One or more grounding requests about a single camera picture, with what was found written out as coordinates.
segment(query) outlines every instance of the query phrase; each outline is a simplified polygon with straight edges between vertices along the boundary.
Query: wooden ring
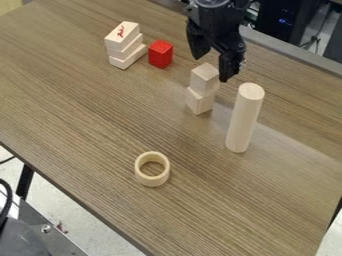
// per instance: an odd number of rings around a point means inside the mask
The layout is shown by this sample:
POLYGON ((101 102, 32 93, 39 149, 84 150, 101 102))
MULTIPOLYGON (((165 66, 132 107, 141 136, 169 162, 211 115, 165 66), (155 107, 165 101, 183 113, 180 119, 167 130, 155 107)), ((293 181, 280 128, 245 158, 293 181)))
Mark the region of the wooden ring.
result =
POLYGON ((162 153, 150 151, 138 156, 134 164, 135 177, 146 187, 158 187, 165 183, 170 176, 170 161, 162 153), (164 171, 157 176, 148 176, 141 172, 140 168, 148 162, 159 163, 164 166, 164 171))

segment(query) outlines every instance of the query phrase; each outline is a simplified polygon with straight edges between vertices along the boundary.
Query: screw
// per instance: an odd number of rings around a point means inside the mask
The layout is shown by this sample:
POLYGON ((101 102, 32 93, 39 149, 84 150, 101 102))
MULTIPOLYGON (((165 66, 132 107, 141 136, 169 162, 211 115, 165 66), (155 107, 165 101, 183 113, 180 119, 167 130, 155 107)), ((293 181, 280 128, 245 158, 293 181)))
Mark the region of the screw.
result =
POLYGON ((44 224, 44 225, 42 226, 42 228, 40 229, 40 231, 41 231, 42 233, 47 234, 47 233, 49 233, 49 232, 51 231, 51 226, 50 226, 50 225, 47 225, 47 224, 44 224))

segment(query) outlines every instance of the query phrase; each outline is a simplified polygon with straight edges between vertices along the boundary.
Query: gray floor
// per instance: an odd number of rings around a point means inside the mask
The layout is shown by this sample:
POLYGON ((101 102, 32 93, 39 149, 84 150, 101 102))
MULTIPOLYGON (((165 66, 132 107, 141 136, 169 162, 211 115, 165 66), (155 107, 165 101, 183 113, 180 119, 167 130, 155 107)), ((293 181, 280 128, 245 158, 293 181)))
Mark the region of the gray floor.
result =
MULTIPOLYGON (((302 38, 301 44, 304 44, 308 42, 311 38, 311 36, 315 35, 317 31, 319 30, 319 27, 321 26, 325 14, 328 10, 328 5, 323 6, 319 12, 316 14, 316 16, 313 18, 311 23, 308 25, 307 29, 305 30, 304 36, 302 38)), ((318 55, 323 55, 325 48, 328 45, 328 42, 330 40, 330 37, 334 31, 334 28, 336 26, 336 23, 340 17, 340 14, 333 11, 332 14, 329 16, 329 19, 326 21, 322 32, 318 35, 318 38, 321 38, 321 41, 319 43, 318 55)), ((315 53, 316 52, 316 43, 314 43, 309 49, 310 52, 315 53)))
MULTIPOLYGON (((9 156, 0 147, 0 161, 9 156)), ((22 165, 17 159, 0 165, 0 178, 15 188, 22 165)), ((61 221, 67 236, 91 256, 144 255, 39 175, 34 177, 27 201, 53 224, 61 221)))

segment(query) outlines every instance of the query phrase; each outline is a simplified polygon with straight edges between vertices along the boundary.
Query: table leg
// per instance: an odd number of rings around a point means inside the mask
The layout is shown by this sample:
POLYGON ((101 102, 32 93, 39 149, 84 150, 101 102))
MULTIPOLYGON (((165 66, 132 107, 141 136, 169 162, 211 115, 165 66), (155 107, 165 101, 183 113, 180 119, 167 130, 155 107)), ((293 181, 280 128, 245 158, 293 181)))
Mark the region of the table leg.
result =
POLYGON ((21 172, 20 180, 18 183, 16 194, 22 199, 26 200, 27 194, 29 192, 34 171, 28 167, 26 164, 21 172))
POLYGON ((334 222, 334 220, 335 220, 335 218, 337 217, 337 215, 338 215, 338 213, 340 212, 340 210, 342 210, 342 197, 341 197, 341 199, 340 199, 340 201, 339 201, 339 203, 338 203, 338 205, 337 205, 337 207, 336 207, 336 210, 335 210, 335 212, 334 212, 333 217, 331 218, 331 221, 330 221, 330 224, 329 224, 329 226, 328 226, 328 229, 330 228, 331 224, 334 222))

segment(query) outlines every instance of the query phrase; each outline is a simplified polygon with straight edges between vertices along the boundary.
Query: red cube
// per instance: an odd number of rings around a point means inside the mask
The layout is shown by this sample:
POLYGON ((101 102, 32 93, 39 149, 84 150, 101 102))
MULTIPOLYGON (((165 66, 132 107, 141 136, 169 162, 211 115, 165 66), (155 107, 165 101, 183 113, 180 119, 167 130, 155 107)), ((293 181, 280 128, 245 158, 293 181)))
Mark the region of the red cube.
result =
POLYGON ((166 68, 172 62, 173 45, 162 40, 154 41, 148 48, 148 62, 166 68))

